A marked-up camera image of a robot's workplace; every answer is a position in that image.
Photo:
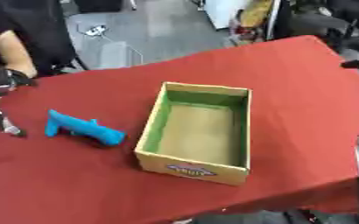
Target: person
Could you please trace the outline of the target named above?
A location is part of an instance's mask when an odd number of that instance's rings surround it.
[[[37,68],[13,28],[0,3],[0,66],[32,79],[38,74]]]

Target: box label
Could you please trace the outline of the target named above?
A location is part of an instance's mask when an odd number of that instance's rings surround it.
[[[169,164],[167,168],[192,178],[216,176],[216,173],[214,172],[208,171],[201,167],[193,166],[191,164]]]

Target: chair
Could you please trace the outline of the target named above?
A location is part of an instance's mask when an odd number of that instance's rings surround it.
[[[58,0],[1,0],[4,11],[15,25],[15,32],[29,50],[40,74],[60,74],[81,61],[67,32]]]
[[[317,9],[329,9],[331,17],[321,15],[318,11],[309,13],[299,10],[300,7],[306,8],[304,6],[309,4]],[[355,28],[359,28],[359,0],[300,0],[294,9],[297,11],[297,18],[315,27],[327,29],[327,34],[321,38],[337,52],[344,47],[346,40],[352,37]]]

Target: floor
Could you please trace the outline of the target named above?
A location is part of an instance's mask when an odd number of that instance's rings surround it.
[[[131,10],[127,3],[125,0],[123,10],[117,13],[73,16],[77,10],[74,5],[67,5],[68,29],[76,49],[91,67],[129,67],[223,48],[224,39],[229,35],[225,30],[216,31],[207,14],[197,11],[196,5],[190,0],[140,0],[137,1],[137,10]],[[95,25],[108,27],[106,38],[90,38],[80,34]],[[117,60],[123,61],[124,57],[123,53],[118,55],[119,43],[129,46],[136,54],[142,54],[143,62],[136,59],[136,62],[126,61],[125,65],[118,63]]]
[[[205,12],[197,11],[190,0],[139,0],[132,11],[125,0],[117,13],[79,15],[72,3],[64,3],[68,29],[76,50],[94,69],[130,67],[171,60],[189,54],[225,47],[228,31],[216,31]],[[87,37],[92,26],[106,25],[103,38]],[[348,58],[357,58],[351,51]],[[300,214],[290,211],[293,224],[307,224]],[[319,213],[325,224],[354,224],[348,214]],[[236,215],[203,215],[193,224],[288,224],[282,213],[262,211]]]

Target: table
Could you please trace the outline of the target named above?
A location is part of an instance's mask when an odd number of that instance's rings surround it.
[[[341,62],[318,39],[301,37],[20,88],[0,101],[30,133],[28,141],[0,133],[0,224],[156,223],[293,207],[355,212],[359,74]],[[141,171],[133,149],[162,81],[254,90],[244,185]],[[127,140],[99,150],[70,136],[47,138],[48,109],[97,118]]]

